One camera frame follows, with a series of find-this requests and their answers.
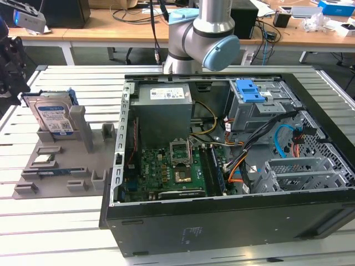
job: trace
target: chip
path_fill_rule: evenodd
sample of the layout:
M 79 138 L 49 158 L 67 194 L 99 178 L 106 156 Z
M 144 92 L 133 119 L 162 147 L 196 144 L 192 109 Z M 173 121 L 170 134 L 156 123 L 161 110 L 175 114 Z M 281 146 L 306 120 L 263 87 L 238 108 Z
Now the chip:
M 175 183 L 190 183 L 191 169 L 187 167 L 176 167 L 174 169 Z

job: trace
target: green circuit board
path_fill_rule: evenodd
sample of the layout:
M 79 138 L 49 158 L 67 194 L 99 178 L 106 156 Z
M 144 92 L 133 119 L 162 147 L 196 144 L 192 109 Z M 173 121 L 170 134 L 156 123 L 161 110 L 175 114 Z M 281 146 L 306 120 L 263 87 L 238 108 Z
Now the green circuit board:
M 226 160 L 222 147 L 215 148 L 220 166 Z M 199 148 L 191 149 L 189 167 L 171 163 L 170 148 L 144 149 L 141 154 L 140 175 L 126 181 L 126 202 L 154 200 L 154 193 L 177 190 L 205 191 L 205 180 Z M 173 158 L 185 158 L 186 149 L 174 150 Z

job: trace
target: blue hard drive label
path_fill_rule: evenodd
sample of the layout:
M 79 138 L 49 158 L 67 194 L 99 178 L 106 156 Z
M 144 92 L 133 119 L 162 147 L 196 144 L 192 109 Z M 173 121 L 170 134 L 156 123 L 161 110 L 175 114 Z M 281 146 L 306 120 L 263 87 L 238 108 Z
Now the blue hard drive label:
M 62 106 L 39 106 L 37 110 L 51 133 L 57 136 L 73 134 L 73 127 Z

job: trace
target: plastic bag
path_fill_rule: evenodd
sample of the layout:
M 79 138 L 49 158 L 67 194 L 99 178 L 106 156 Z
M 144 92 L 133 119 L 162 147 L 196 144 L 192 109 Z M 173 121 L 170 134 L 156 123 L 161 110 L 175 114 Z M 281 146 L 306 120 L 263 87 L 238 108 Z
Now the plastic bag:
M 301 25 L 306 32 L 315 32 L 318 30 L 325 31 L 324 25 L 331 19 L 325 17 L 322 13 L 314 14 L 311 18 L 305 18 Z

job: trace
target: blue cable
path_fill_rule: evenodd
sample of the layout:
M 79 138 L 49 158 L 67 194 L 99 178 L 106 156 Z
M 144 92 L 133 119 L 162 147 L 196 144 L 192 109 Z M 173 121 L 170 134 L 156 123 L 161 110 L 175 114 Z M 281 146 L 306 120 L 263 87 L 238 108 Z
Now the blue cable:
M 296 129 L 295 129 L 294 127 L 290 126 L 290 125 L 285 125 L 285 124 L 283 124 L 283 125 L 280 125 L 280 126 L 278 127 L 278 129 L 275 131 L 275 135 L 274 135 L 274 137 L 273 137 L 273 140 L 274 140 L 274 142 L 275 142 L 275 147 L 276 147 L 278 153 L 281 155 L 281 157 L 282 157 L 282 158 L 286 158 L 286 154 L 285 154 L 285 153 L 283 152 L 283 150 L 281 149 L 280 144 L 278 143 L 278 139 L 277 139 L 278 132 L 279 132 L 283 127 L 286 127 L 286 128 L 288 128 L 288 129 L 291 129 L 292 131 L 294 131 L 294 130 L 296 130 Z

